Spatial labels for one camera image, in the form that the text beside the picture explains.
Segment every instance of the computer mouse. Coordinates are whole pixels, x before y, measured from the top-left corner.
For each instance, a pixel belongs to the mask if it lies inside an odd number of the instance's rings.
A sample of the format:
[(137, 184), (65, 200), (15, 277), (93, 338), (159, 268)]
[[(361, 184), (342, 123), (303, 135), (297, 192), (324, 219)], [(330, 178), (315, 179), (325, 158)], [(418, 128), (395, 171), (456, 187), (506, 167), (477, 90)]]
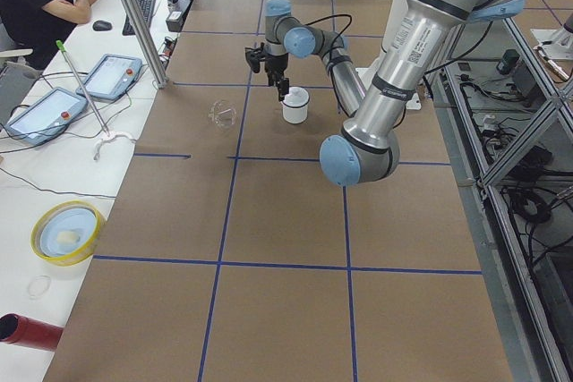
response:
[(109, 21), (97, 20), (91, 26), (95, 31), (111, 30), (112, 25)]

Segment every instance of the white desk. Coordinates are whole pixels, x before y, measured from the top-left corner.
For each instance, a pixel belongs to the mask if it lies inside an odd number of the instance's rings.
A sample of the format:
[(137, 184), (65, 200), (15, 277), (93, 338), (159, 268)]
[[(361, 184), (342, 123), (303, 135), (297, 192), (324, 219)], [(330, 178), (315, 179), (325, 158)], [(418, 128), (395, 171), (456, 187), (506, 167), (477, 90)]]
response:
[[(168, 32), (165, 23), (167, 0), (157, 0), (156, 10), (150, 32), (159, 48), (165, 36), (175, 38), (176, 34)], [(64, 43), (78, 71), (89, 72), (101, 56), (107, 53), (139, 57), (146, 63), (137, 38), (122, 36), (124, 19), (125, 12), (120, 0), (98, 0), (93, 5), (91, 22), (78, 26)], [(113, 29), (95, 32), (91, 28), (95, 20), (110, 21)], [(69, 67), (58, 53), (45, 74), (66, 71), (69, 71)], [(58, 76), (48, 77), (53, 86), (70, 90), (77, 88), (72, 75), (63, 78)], [(24, 103), (31, 104), (48, 91), (49, 86), (44, 81), (38, 81)], [(140, 77), (129, 94), (132, 106), (117, 116), (109, 127), (129, 132), (137, 139), (156, 94), (149, 70)], [(128, 97), (123, 97), (113, 105), (98, 103), (100, 107), (105, 106), (100, 111), (104, 119), (128, 105)], [(93, 114), (68, 129), (69, 132), (85, 136), (94, 135), (99, 130), (99, 123)], [(0, 138), (5, 137), (5, 132), (2, 132)], [(95, 162), (94, 145), (98, 139), (81, 139), (64, 134), (42, 147), (4, 154), (1, 167), (32, 181), (40, 188), (115, 196), (124, 179), (134, 146), (125, 138), (107, 143), (100, 150), (99, 161)], [(0, 153), (26, 147), (16, 140), (0, 139)], [(40, 217), (59, 203), (74, 199), (86, 201), (107, 217), (114, 200), (37, 191), (4, 172), (0, 172), (0, 196), (0, 314), (19, 313), (64, 326), (90, 259), (71, 267), (51, 265), (33, 253), (30, 233)], [(36, 276), (50, 276), (51, 285), (41, 298), (32, 300), (27, 287)], [(52, 352), (0, 344), (0, 378), (13, 382), (38, 382), (44, 377), (53, 355)]]

